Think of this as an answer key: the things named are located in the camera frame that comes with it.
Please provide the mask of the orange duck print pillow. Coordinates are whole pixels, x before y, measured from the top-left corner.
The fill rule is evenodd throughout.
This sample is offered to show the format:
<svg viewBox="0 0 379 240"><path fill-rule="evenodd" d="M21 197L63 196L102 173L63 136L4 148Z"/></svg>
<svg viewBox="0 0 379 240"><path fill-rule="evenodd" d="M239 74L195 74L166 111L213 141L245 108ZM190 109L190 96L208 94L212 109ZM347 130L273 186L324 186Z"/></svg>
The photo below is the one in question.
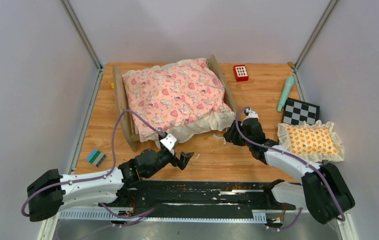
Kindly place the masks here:
<svg viewBox="0 0 379 240"><path fill-rule="evenodd" d="M290 125L279 123L277 136L280 145L294 155L310 162L342 162L345 148L342 140L334 131L334 123L320 120L310 125Z"/></svg>

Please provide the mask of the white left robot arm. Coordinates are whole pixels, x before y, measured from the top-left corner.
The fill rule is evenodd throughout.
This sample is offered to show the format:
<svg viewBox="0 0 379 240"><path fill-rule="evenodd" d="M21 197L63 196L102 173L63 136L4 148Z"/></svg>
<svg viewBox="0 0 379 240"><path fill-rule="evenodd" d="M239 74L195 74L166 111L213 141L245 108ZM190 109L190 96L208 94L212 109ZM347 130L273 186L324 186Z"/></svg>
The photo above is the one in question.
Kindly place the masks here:
<svg viewBox="0 0 379 240"><path fill-rule="evenodd" d="M184 170L193 155L193 152L181 152L176 156L166 148L145 149L110 170L67 175L50 169L27 187L28 198L22 206L22 215L31 222L40 222L77 206L114 202L124 207L131 200L127 189L134 188L136 183L152 177L168 164Z"/></svg>

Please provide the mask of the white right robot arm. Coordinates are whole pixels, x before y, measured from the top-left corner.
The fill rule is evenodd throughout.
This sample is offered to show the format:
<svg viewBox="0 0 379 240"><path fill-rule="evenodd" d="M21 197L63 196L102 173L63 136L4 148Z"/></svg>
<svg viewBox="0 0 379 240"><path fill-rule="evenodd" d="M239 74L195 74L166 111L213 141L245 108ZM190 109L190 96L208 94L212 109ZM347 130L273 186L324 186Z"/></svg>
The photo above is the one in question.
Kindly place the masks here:
<svg viewBox="0 0 379 240"><path fill-rule="evenodd" d="M336 165L310 163L286 150L277 141L266 138L256 118L235 120L224 133L228 143L246 146L252 156L293 177L297 183L281 181L263 194L266 207L275 209L282 203L309 211L321 224L346 220L345 213L356 202Z"/></svg>

